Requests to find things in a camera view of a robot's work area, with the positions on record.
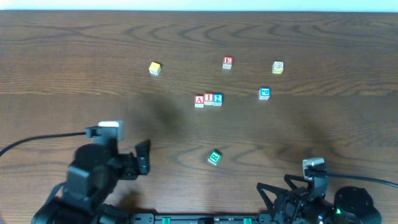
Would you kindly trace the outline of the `red letter A block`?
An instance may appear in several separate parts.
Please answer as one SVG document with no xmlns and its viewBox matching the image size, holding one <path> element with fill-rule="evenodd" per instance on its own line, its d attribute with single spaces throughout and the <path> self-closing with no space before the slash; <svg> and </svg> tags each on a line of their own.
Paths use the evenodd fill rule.
<svg viewBox="0 0 398 224">
<path fill-rule="evenodd" d="M 195 95 L 195 107 L 203 108 L 205 106 L 204 96 L 203 95 Z"/>
</svg>

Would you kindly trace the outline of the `red letter I block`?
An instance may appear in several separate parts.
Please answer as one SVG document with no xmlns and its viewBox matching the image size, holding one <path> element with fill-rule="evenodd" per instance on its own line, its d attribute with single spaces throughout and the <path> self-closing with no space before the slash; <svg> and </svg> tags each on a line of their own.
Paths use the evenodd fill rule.
<svg viewBox="0 0 398 224">
<path fill-rule="evenodd" d="M 205 93 L 203 95 L 204 97 L 204 105 L 212 106 L 213 105 L 213 98 L 214 94 L 213 93 Z"/>
</svg>

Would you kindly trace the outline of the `blue number 2 block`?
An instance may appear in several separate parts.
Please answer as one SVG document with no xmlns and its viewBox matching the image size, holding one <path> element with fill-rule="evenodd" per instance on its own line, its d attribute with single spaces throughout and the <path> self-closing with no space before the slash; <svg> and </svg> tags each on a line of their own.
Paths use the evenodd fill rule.
<svg viewBox="0 0 398 224">
<path fill-rule="evenodd" d="M 221 106 L 223 104 L 223 95 L 221 93 L 213 94 L 213 106 Z"/>
</svg>

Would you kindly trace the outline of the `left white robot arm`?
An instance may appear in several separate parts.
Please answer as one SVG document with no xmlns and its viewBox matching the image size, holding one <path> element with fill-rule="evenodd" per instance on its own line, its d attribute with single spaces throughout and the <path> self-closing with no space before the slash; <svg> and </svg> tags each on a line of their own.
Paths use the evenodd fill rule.
<svg viewBox="0 0 398 224">
<path fill-rule="evenodd" d="M 150 171 L 151 142 L 135 146 L 137 154 L 121 154 L 116 139 L 79 147 L 67 170 L 32 223 L 129 223 L 130 214 L 105 204 L 120 180 L 136 180 Z"/>
</svg>

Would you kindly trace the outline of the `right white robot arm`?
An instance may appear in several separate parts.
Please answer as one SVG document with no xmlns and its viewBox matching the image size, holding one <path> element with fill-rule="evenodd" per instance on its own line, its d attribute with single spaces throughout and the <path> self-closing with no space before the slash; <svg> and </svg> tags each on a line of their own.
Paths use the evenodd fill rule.
<svg viewBox="0 0 398 224">
<path fill-rule="evenodd" d="M 259 215 L 259 223 L 353 223 L 378 224 L 381 214 L 374 207 L 373 199 L 366 189 L 342 187 L 332 203 L 325 200 L 330 174 L 313 167 L 304 171 L 304 176 L 284 176 L 290 189 L 257 184 L 267 212 Z"/>
</svg>

